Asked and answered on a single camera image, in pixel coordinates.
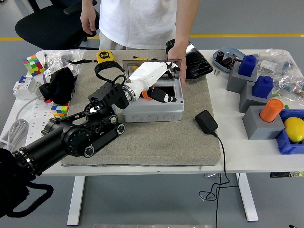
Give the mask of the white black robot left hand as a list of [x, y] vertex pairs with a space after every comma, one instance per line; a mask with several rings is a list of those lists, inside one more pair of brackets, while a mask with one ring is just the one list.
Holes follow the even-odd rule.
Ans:
[[164, 74], [171, 74], [172, 71], [180, 71], [174, 62], [143, 62], [123, 87], [131, 97], [130, 102], [135, 102], [142, 91], [148, 91]]

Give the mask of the person's right hand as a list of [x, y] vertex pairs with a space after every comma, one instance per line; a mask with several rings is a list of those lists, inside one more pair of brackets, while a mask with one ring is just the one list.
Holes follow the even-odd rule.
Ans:
[[85, 33], [92, 35], [93, 32], [96, 31], [95, 19], [96, 19], [96, 14], [94, 10], [93, 11], [83, 10], [81, 12], [80, 20], [82, 23], [83, 31]]

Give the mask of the person's left hand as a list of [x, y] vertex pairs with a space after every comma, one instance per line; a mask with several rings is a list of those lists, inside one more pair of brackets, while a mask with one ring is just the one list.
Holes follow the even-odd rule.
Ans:
[[180, 83], [182, 91], [184, 90], [185, 81], [186, 81], [186, 49], [187, 49], [188, 43], [185, 44], [182, 43], [175, 43], [174, 46], [168, 51], [168, 59], [177, 59], [181, 60], [180, 64]]

